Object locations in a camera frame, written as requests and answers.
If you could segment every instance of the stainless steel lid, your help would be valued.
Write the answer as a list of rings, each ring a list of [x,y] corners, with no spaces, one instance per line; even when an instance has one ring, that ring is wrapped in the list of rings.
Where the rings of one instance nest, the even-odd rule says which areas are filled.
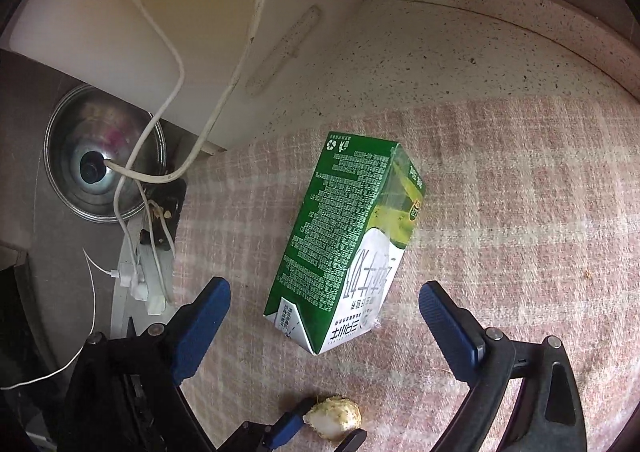
[[[151,114],[90,85],[67,93],[47,126],[44,163],[60,199],[84,219],[114,223],[113,195],[120,175],[103,159],[124,165]],[[166,146],[159,124],[148,137],[133,168],[161,174]],[[120,194],[120,212],[128,219],[144,207],[135,183],[127,180]]]

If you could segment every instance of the white wire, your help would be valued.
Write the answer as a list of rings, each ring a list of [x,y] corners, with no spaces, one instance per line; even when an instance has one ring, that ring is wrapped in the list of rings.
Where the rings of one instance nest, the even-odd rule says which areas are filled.
[[[89,334],[91,334],[91,333],[94,332],[94,328],[95,328],[95,284],[94,284],[94,274],[91,271],[91,265],[89,264],[89,262],[93,262],[93,261],[91,260],[91,258],[89,258],[89,256],[87,255],[86,251],[84,250],[84,248],[82,249],[82,252],[84,253],[84,258],[86,260],[86,266],[89,269],[89,277],[91,277],[91,289],[94,292],[94,314],[93,314],[92,321],[91,321],[91,330],[89,331]],[[73,356],[73,358],[71,358],[71,360],[69,360],[66,363],[66,366],[64,366],[62,368],[59,368],[57,371],[50,372],[46,376],[41,376],[39,378],[35,378],[34,380],[29,380],[28,382],[20,382],[19,384],[11,385],[11,387],[0,387],[0,390],[12,390],[13,388],[16,388],[16,387],[22,387],[23,385],[34,384],[34,383],[39,382],[41,380],[46,380],[47,378],[55,376],[59,372],[62,372],[66,368],[68,368],[68,366],[70,366],[73,363],[73,361],[76,358],[78,358],[78,355],[82,352],[82,348],[84,348],[84,344],[82,345],[82,347],[80,347],[80,349],[78,349],[78,352]]]
[[[133,166],[133,163],[136,161],[136,158],[138,157],[138,154],[142,149],[143,144],[146,142],[146,139],[149,137],[149,134],[156,127],[156,123],[158,122],[162,114],[166,111],[166,108],[169,107],[171,102],[174,101],[174,98],[176,97],[176,95],[178,94],[178,92],[182,87],[182,84],[184,83],[184,63],[182,62],[182,58],[180,57],[178,50],[175,48],[174,44],[171,42],[171,39],[167,37],[167,35],[162,30],[162,28],[158,26],[158,23],[154,21],[154,18],[147,11],[144,4],[142,4],[141,0],[131,0],[131,1],[135,5],[135,7],[138,9],[138,11],[142,14],[142,16],[145,18],[145,20],[149,23],[151,28],[153,28],[153,30],[156,32],[158,37],[160,37],[162,42],[164,42],[164,45],[167,47],[167,49],[174,56],[175,63],[178,65],[178,81],[175,83],[175,86],[171,91],[171,93],[169,94],[169,96],[167,96],[164,103],[158,109],[158,112],[156,112],[156,114],[153,115],[153,117],[151,118],[151,121],[146,125],[146,127],[142,131],[142,134],[140,134],[140,137],[138,138],[136,145],[133,147],[133,150],[131,151],[131,155],[129,156],[129,159],[127,159],[127,164],[125,165],[125,169],[130,169]],[[105,162],[105,165],[109,166],[110,160],[105,160],[104,162]],[[131,262],[134,265],[134,273],[137,275],[138,267],[136,266],[136,257],[133,251],[133,241],[131,239],[131,234],[129,233],[129,230],[127,229],[127,226],[124,223],[124,219],[120,215],[120,207],[118,206],[118,203],[120,201],[120,193],[122,192],[122,187],[124,186],[125,179],[126,178],[122,176],[118,181],[115,194],[113,195],[113,212],[116,216],[116,219],[120,223],[120,227],[122,228],[124,235],[127,238],[127,245],[129,246],[129,255],[131,257]]]
[[[140,183],[140,181],[135,179],[134,182],[138,186],[138,190],[140,191],[142,200],[145,203],[146,218],[149,220],[149,236],[151,236],[151,251],[154,254],[154,261],[156,262],[156,270],[158,270],[158,278],[160,279],[160,288],[162,289],[162,294],[164,295],[164,299],[166,301],[169,301],[169,295],[167,294],[166,288],[164,287],[164,277],[162,276],[162,267],[160,266],[158,251],[156,250],[156,239],[154,237],[154,223],[153,223],[154,219],[153,219],[153,216],[151,215],[151,209],[149,208],[149,201],[146,199],[145,191],[142,189],[142,184]]]
[[[164,231],[164,235],[169,241],[169,247],[171,248],[171,252],[172,254],[174,254],[174,257],[175,257],[175,243],[173,238],[171,237],[171,233],[169,232],[169,227],[166,225],[166,221],[164,220],[164,210],[162,210],[162,207],[153,200],[149,200],[149,204],[158,213],[158,217],[160,218],[160,224],[162,225],[162,230]]]
[[[179,60],[179,55],[178,55],[177,51],[175,51],[175,48],[170,43],[169,39],[166,37],[166,35],[164,35],[162,30],[155,23],[153,18],[149,15],[148,11],[146,10],[146,8],[142,4],[142,2],[140,0],[132,0],[132,1],[136,5],[137,9],[140,10],[140,13],[142,13],[142,15],[146,18],[148,23],[152,26],[152,28],[154,28],[156,33],[162,38],[162,40],[164,40],[164,43],[167,45],[169,50],[171,50],[171,52],[174,55],[174,57],[176,58],[176,60]],[[240,79],[240,75],[242,74],[242,70],[244,69],[244,64],[245,64],[245,62],[246,62],[246,60],[248,58],[248,55],[249,55],[249,53],[251,51],[251,47],[253,45],[255,35],[256,35],[257,31],[258,31],[258,26],[260,25],[260,18],[262,16],[262,10],[264,8],[264,1],[265,0],[254,0],[254,13],[253,13],[253,15],[251,17],[251,21],[249,22],[249,28],[248,28],[248,31],[247,31],[246,41],[244,43],[244,49],[242,50],[242,54],[240,55],[240,59],[238,60],[238,63],[236,64],[234,72],[231,75],[231,78],[229,80],[229,84],[227,85],[227,87],[225,88],[224,92],[220,96],[220,99],[218,100],[218,102],[217,102],[215,108],[213,109],[213,111],[211,112],[211,115],[210,115],[209,119],[207,120],[207,123],[205,124],[204,129],[202,130],[202,133],[198,137],[195,145],[193,145],[193,148],[191,149],[191,152],[189,153],[187,158],[184,160],[183,164],[180,165],[180,167],[177,168],[174,172],[171,172],[171,174],[166,174],[166,175],[163,175],[163,176],[152,176],[152,175],[149,175],[149,174],[142,174],[141,172],[136,172],[136,171],[131,170],[130,169],[131,168],[130,164],[126,165],[125,167],[122,167],[122,166],[116,164],[115,162],[111,161],[110,159],[105,159],[104,160],[104,164],[107,167],[109,167],[110,169],[118,172],[119,174],[122,174],[123,176],[127,176],[127,177],[130,177],[132,179],[137,179],[137,180],[145,182],[145,183],[156,183],[156,184],[169,183],[169,182],[171,182],[171,181],[173,181],[175,179],[178,179],[180,176],[182,176],[187,171],[187,169],[191,166],[191,164],[198,157],[200,149],[202,148],[204,143],[207,141],[207,137],[209,136],[209,133],[213,129],[213,126],[216,123],[216,120],[218,119],[218,117],[220,115],[220,112],[222,111],[223,106],[225,105],[227,99],[229,98],[229,96],[231,95],[233,90],[236,88],[236,85],[238,84],[238,80]],[[180,61],[180,63],[178,63],[178,66],[180,67],[180,78],[182,80],[184,80],[184,68],[182,67],[181,64],[182,64],[182,62]],[[171,100],[174,99],[174,96],[175,95],[173,93],[172,93],[172,95],[170,95]],[[158,112],[156,112],[154,117],[151,119],[149,124],[146,126],[146,129],[143,131],[142,135],[140,136],[140,139],[138,140],[138,143],[136,144],[136,148],[138,148],[138,150],[140,150],[140,148],[138,146],[142,146],[142,143],[144,143],[144,141],[146,140],[146,137],[149,135],[151,130],[154,128],[154,126],[158,122],[158,119],[160,118],[160,115],[168,107],[170,102],[171,101],[169,99],[167,99],[167,101],[164,103],[164,105],[160,109],[158,109]]]
[[[107,275],[111,276],[111,272],[107,272],[107,270],[105,270],[104,268],[101,268],[100,266],[98,266],[95,261],[89,257],[89,255],[87,254],[87,252],[84,252],[84,256],[89,259],[89,262],[94,265],[98,270],[100,270],[103,273],[106,273]]]

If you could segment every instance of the green milk carton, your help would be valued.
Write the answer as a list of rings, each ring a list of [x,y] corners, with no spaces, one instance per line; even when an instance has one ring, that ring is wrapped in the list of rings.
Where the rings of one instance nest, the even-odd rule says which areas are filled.
[[[313,354],[369,331],[424,184],[397,142],[330,132],[264,309]]]

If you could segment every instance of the pink plaid cloth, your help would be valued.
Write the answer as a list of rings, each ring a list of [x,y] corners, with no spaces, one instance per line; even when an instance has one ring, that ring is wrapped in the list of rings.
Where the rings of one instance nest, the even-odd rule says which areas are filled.
[[[382,328],[312,356],[262,311],[328,130],[398,140],[428,194],[383,305]],[[363,450],[429,450],[464,398],[417,294],[439,280],[484,326],[564,342],[591,451],[640,399],[640,107],[564,98],[425,104],[349,118],[209,158],[189,174],[178,301],[214,275],[229,313],[183,392],[215,445],[310,394],[362,410]],[[516,385],[485,442],[494,450]],[[309,429],[284,450],[328,451]]]

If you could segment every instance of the white cutting board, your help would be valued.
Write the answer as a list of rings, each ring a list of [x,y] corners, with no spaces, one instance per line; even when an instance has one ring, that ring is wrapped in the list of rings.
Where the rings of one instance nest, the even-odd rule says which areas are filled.
[[[164,117],[199,134],[238,60],[254,0],[142,1],[174,42],[186,70],[184,87]],[[319,47],[331,44],[360,2],[267,0],[240,85],[209,140],[230,147],[260,132],[287,85]],[[249,94],[245,82],[265,72],[257,71],[260,63],[313,5],[319,20],[296,56],[276,64],[276,75]],[[150,112],[158,110],[178,77],[173,57],[130,0],[27,0],[7,35],[11,50]]]

